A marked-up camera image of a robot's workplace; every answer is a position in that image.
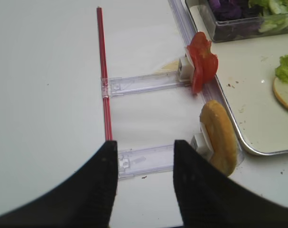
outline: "white table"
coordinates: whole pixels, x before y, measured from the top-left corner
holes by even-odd
[[[98,5],[103,8],[110,77],[151,73],[183,55],[167,1],[0,0],[0,214],[51,190],[104,142]],[[174,97],[179,91],[157,94],[166,93]],[[126,106],[138,102],[126,99]],[[143,126],[127,116],[130,124],[118,128],[118,111],[112,107],[119,149],[174,139],[173,133],[162,136],[160,131],[136,141],[128,132]],[[169,121],[162,116],[160,124],[165,129]],[[189,140],[191,135],[185,131],[181,137]],[[288,155],[246,156],[232,178],[288,204],[288,188],[281,188],[288,186]],[[111,227],[181,224],[172,172],[119,181]]]

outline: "red stick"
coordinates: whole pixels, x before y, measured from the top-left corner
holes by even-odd
[[[97,12],[98,35],[99,35],[99,44],[100,44],[102,85],[108,86],[105,39],[104,39],[104,29],[103,29],[103,22],[102,22],[102,9],[98,7],[96,9],[96,12]],[[104,97],[102,101],[103,101],[103,109],[104,109],[105,138],[106,140],[112,140],[110,101],[108,97]]]

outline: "plastic container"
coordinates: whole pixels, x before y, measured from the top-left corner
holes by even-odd
[[[207,0],[199,0],[199,12],[213,42],[288,33],[288,14],[217,21]]]

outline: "bread slice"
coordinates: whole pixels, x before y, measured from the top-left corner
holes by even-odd
[[[237,164],[237,140],[225,108],[217,101],[207,102],[200,115],[212,144],[214,154],[210,163],[229,176]]]
[[[275,97],[288,109],[288,83],[284,83],[276,77],[273,81],[272,89]]]

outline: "tomato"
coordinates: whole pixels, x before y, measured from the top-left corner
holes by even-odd
[[[207,40],[203,32],[195,34],[187,49],[195,66],[192,92],[197,94],[202,91],[204,83],[215,77],[219,61],[217,56],[211,53],[211,41]]]

